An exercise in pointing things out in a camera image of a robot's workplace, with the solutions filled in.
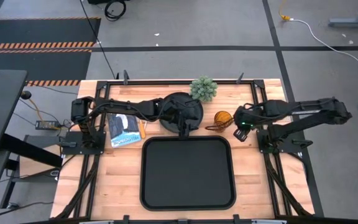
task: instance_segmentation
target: green succulent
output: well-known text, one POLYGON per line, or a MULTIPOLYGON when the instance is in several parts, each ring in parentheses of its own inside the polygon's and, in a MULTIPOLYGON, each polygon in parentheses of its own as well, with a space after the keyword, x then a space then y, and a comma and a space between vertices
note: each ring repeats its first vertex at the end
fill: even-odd
POLYGON ((190 84, 190 95, 194 100, 201 100, 202 102, 212 101, 216 96, 216 89, 218 84, 213 82, 212 78, 203 75, 197 80, 193 80, 190 84))

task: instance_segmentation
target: desk leg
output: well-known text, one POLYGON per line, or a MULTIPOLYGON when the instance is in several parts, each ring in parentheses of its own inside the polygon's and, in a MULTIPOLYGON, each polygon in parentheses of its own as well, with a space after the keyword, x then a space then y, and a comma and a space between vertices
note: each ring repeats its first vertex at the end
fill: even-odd
POLYGON ((0 149, 5 149, 20 156, 24 156, 50 166, 62 166, 63 159, 60 156, 43 150, 39 147, 33 146, 27 142, 21 141, 8 134, 4 134, 2 137, 0 142, 0 149))

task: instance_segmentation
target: black mat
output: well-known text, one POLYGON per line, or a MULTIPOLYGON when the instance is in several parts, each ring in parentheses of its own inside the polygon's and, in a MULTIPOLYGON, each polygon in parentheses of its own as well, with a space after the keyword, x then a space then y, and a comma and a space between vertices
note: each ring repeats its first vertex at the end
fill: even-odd
MULTIPOLYGON (((96 33, 100 19, 90 19, 96 33)), ((0 43, 95 42, 86 19, 0 20, 0 43)))
POLYGON ((27 81, 84 80, 90 57, 90 52, 0 53, 0 69, 27 70, 27 81))
POLYGON ((236 201, 230 144, 219 136, 150 138, 140 201, 152 211, 223 210, 236 201))

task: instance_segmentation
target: gray floor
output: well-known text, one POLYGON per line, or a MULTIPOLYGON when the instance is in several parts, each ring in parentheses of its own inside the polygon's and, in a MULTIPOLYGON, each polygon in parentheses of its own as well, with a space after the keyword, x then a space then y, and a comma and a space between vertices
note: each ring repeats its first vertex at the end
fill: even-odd
MULTIPOLYGON (((281 45, 319 45, 305 25, 280 22, 277 11, 281 0, 268 2, 281 45)), ((86 1, 84 4, 89 16, 103 16, 100 8, 86 1)), ((264 7, 259 0, 131 0, 127 6, 126 14, 119 21, 102 20, 99 36, 104 47, 272 45, 264 7)), ((326 25, 331 17, 358 15, 358 1, 288 0, 283 13, 310 23, 315 34, 330 45, 352 45, 350 40, 358 45, 358 29, 332 29, 326 25)), ((76 16, 83 16, 77 0, 5 0, 0 10, 0 18, 76 16)), ((351 53, 358 57, 358 52, 351 53)), ((305 136, 314 142, 310 156, 324 214, 358 218, 358 63, 334 52, 284 52, 283 56, 296 100, 336 96, 354 116, 342 126, 309 129, 305 136)), ((126 69, 131 78, 196 78, 200 75, 237 78, 241 72, 244 78, 281 78, 275 52, 110 52, 107 57, 115 72, 126 69)), ((111 77, 102 53, 92 53, 87 79, 111 77)), ((75 87, 56 88, 76 91, 75 87)), ((37 87, 28 89, 41 110, 54 114, 60 121, 69 118, 73 95, 37 87)), ((21 103, 15 112, 32 122, 37 119, 35 113, 21 103)), ((25 134, 57 134, 35 131, 17 116, 12 117, 7 132, 18 138, 25 134)), ((18 184, 12 201, 23 205, 52 201, 55 186, 55 183, 18 184)), ((47 205, 30 207, 0 217, 0 223, 46 220, 50 208, 47 205)))

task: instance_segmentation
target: book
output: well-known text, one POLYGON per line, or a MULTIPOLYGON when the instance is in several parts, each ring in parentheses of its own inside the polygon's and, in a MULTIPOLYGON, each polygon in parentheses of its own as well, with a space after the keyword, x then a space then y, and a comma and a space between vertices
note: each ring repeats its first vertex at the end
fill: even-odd
POLYGON ((112 147, 125 146, 142 140, 136 117, 124 114, 108 114, 112 147))

